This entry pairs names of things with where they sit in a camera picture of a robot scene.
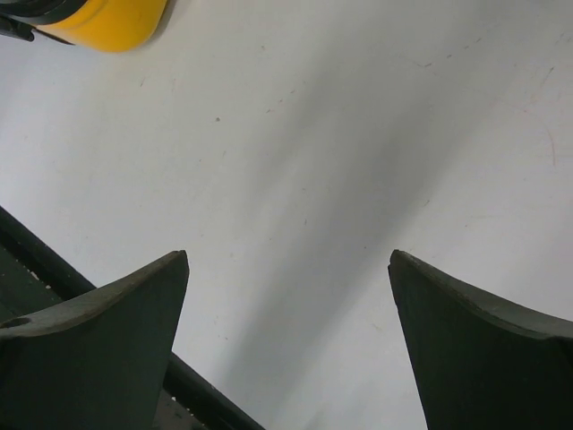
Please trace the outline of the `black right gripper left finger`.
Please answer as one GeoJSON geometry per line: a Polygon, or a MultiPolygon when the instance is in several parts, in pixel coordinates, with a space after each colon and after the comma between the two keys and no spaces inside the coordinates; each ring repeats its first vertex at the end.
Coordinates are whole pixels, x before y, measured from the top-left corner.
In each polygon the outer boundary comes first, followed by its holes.
{"type": "Polygon", "coordinates": [[[189,277],[185,252],[1,325],[3,429],[150,429],[189,277]]]}

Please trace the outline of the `yellow Pikachu suitcase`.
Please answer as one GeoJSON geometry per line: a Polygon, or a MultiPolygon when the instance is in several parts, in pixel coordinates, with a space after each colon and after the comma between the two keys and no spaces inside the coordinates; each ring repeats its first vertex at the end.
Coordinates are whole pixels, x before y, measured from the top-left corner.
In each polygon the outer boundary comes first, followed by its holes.
{"type": "Polygon", "coordinates": [[[147,42],[167,0],[3,1],[1,20],[20,39],[36,30],[66,43],[120,53],[147,42]]]}

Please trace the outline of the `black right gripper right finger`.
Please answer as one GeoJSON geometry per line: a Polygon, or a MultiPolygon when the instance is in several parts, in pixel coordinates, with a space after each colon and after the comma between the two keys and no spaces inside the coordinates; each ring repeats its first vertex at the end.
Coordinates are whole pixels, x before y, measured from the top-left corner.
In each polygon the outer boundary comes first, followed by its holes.
{"type": "Polygon", "coordinates": [[[430,429],[570,429],[572,323],[411,254],[389,280],[430,429]]]}

